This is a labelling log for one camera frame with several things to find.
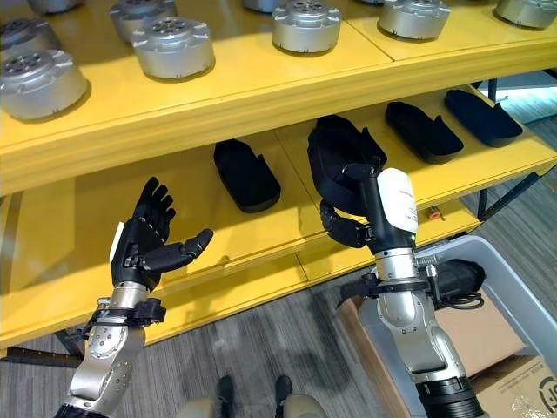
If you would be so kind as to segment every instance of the yellow shelf board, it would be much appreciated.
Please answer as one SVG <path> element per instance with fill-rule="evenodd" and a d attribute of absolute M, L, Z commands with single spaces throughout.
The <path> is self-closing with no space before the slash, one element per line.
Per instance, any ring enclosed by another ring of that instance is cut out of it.
<path fill-rule="evenodd" d="M 261 95 L 292 87 L 305 95 L 305 84 L 314 79 L 391 62 L 346 23 L 341 25 L 341 42 L 330 53 L 294 57 L 272 45 L 271 16 L 250 12 L 237 0 L 176 3 L 178 12 L 209 24 L 217 57 L 211 72 L 182 83 L 144 75 L 133 49 L 112 27 L 108 9 L 114 0 L 86 2 L 48 17 L 90 81 L 91 95 L 71 113 L 44 123 L 2 115 L 2 194 L 37 184 L 11 184 L 30 172 L 41 172 L 42 183 L 69 177 L 70 172 L 82 174 L 216 142 L 241 131 L 264 131 L 243 120 L 279 118 Z M 0 10 L 6 19 L 32 16 L 26 5 Z M 61 166 L 61 160 L 73 169 Z"/>
<path fill-rule="evenodd" d="M 242 138 L 282 186 L 279 202 L 241 212 L 223 186 L 211 145 L 29 189 L 3 202 L 0 348 L 87 320 L 112 291 L 108 264 L 118 221 L 127 220 L 144 182 L 168 185 L 178 215 L 169 242 L 205 227 L 204 254 L 163 276 L 154 297 L 293 253 L 322 235 L 319 214 L 272 131 Z"/>
<path fill-rule="evenodd" d="M 445 220 L 428 219 L 419 212 L 419 229 L 416 237 L 417 246 L 426 246 L 440 239 L 451 237 L 456 233 L 470 232 L 480 222 L 458 200 L 439 205 Z M 348 248 L 328 239 L 317 246 L 297 253 L 310 282 L 329 280 L 344 273 L 374 262 L 369 248 Z"/>
<path fill-rule="evenodd" d="M 474 92 L 490 103 L 471 87 L 459 88 Z M 386 167 L 396 167 L 410 175 L 419 209 L 456 199 L 523 174 L 545 172 L 557 164 L 557 152 L 526 127 L 510 145 L 501 148 L 483 145 L 445 107 L 445 94 L 446 90 L 432 91 L 401 99 L 418 106 L 430 118 L 441 115 L 463 142 L 462 152 L 442 165 L 429 165 L 413 154 L 386 122 L 387 103 L 339 114 L 360 130 L 368 126 L 373 138 L 386 153 Z M 315 120 L 309 120 L 279 128 L 275 132 L 314 203 L 318 205 L 321 197 L 313 185 L 307 158 L 307 138 L 314 127 Z"/>
<path fill-rule="evenodd" d="M 498 0 L 446 0 L 444 3 L 451 9 L 451 14 L 440 36 L 432 41 L 387 35 L 378 26 L 382 6 L 353 0 L 329 0 L 328 3 L 340 7 L 343 18 L 394 61 L 430 59 L 432 55 L 453 52 L 464 57 L 473 55 L 480 48 L 512 49 L 517 43 L 554 41 L 557 38 L 557 23 L 545 30 L 529 30 L 500 20 L 493 14 Z"/>
<path fill-rule="evenodd" d="M 163 298 L 164 323 L 146 328 L 152 344 L 194 327 L 223 319 L 307 285 L 304 270 L 294 254 L 185 289 Z"/>
<path fill-rule="evenodd" d="M 440 209 L 445 221 L 429 220 L 420 214 L 418 245 L 471 231 L 480 223 L 460 202 L 444 204 Z M 297 258 L 286 256 L 164 297 L 166 318 L 163 324 L 147 328 L 147 343 L 170 338 L 373 263 L 366 248 L 346 249 L 328 237 L 297 255 Z"/>
<path fill-rule="evenodd" d="M 294 57 L 271 45 L 271 18 L 240 1 L 178 0 L 182 14 L 212 28 L 217 64 L 202 77 L 160 83 L 144 76 L 131 47 L 117 39 L 107 16 L 112 3 L 95 0 L 48 17 L 91 82 L 91 94 L 48 121 L 1 115 L 0 195 L 326 113 L 557 65 L 554 26 L 519 30 L 486 17 L 484 3 L 455 5 L 443 37 L 416 44 L 359 28 L 376 9 L 346 0 L 347 21 L 335 49 Z M 493 22 L 469 25 L 476 10 Z M 32 16 L 26 5 L 0 5 L 0 11 L 4 19 Z M 394 43 L 408 57 L 393 61 L 395 52 L 380 42 Z"/>

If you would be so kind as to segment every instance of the robot forearm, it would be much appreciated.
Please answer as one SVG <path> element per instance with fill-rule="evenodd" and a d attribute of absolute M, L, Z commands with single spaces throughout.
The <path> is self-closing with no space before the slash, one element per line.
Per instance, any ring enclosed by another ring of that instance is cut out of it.
<path fill-rule="evenodd" d="M 131 314 L 147 301 L 149 289 L 133 282 L 115 287 L 110 300 L 100 300 L 84 361 L 58 416 L 94 417 L 110 414 L 129 386 L 132 362 L 145 343 L 144 326 Z"/>
<path fill-rule="evenodd" d="M 379 317 L 393 334 L 402 361 L 430 418 L 488 418 L 466 377 L 448 335 L 435 319 L 426 283 L 419 278 L 413 250 L 378 255 Z"/>

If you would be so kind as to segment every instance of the black clamp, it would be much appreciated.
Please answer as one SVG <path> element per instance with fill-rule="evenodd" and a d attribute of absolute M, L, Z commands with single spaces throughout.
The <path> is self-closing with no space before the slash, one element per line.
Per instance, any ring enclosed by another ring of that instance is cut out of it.
<path fill-rule="evenodd" d="M 419 290 L 429 291 L 430 285 L 426 281 L 414 281 L 411 283 L 380 284 L 374 273 L 362 275 L 355 283 L 346 283 L 340 288 L 342 301 L 352 296 L 377 299 L 383 293 L 417 292 Z"/>
<path fill-rule="evenodd" d="M 159 299 L 149 298 L 144 302 L 138 302 L 133 308 L 98 308 L 84 329 L 70 336 L 71 340 L 88 340 L 89 332 L 93 327 L 132 327 L 141 328 L 164 322 L 166 308 L 161 305 Z M 120 323 L 105 321 L 108 318 L 122 318 Z"/>

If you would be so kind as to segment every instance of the silver cylindrical actuator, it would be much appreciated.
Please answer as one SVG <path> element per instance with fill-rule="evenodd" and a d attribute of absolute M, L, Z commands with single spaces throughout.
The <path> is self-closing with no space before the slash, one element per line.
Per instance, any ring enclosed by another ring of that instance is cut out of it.
<path fill-rule="evenodd" d="M 87 92 L 87 81 L 70 54 L 30 51 L 3 61 L 2 107 L 14 118 L 36 119 L 58 113 Z"/>
<path fill-rule="evenodd" d="M 29 6 L 36 13 L 43 15 L 47 13 L 63 13 L 83 2 L 84 0 L 27 0 Z"/>
<path fill-rule="evenodd" d="M 285 0 L 244 0 L 244 7 L 260 11 L 261 13 L 272 13 Z"/>
<path fill-rule="evenodd" d="M 340 10 L 320 0 L 292 0 L 272 13 L 272 42 L 293 52 L 328 51 L 337 44 Z"/>
<path fill-rule="evenodd" d="M 133 48 L 143 71 L 156 78 L 182 78 L 215 64 L 207 24 L 183 17 L 150 22 L 133 34 Z"/>
<path fill-rule="evenodd" d="M 60 40 L 46 20 L 22 17 L 0 26 L 0 51 L 4 58 L 27 51 L 58 49 Z"/>
<path fill-rule="evenodd" d="M 174 0 L 118 0 L 109 10 L 116 32 L 125 42 L 131 42 L 133 32 L 144 24 L 177 14 Z"/>
<path fill-rule="evenodd" d="M 557 16 L 555 0 L 500 0 L 495 14 L 527 28 L 544 29 Z"/>
<path fill-rule="evenodd" d="M 451 10 L 440 0 L 385 0 L 378 25 L 410 39 L 439 36 Z"/>

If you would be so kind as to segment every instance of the shoe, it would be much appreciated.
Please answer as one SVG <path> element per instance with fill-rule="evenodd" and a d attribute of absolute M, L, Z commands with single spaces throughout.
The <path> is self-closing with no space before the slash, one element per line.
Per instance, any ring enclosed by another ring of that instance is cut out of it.
<path fill-rule="evenodd" d="M 231 418 L 234 407 L 234 381 L 229 374 L 218 379 L 217 398 L 222 418 Z"/>
<path fill-rule="evenodd" d="M 290 394 L 292 394 L 292 381 L 290 377 L 282 374 L 275 382 L 275 401 L 277 402 L 276 418 L 283 417 L 283 405 Z"/>

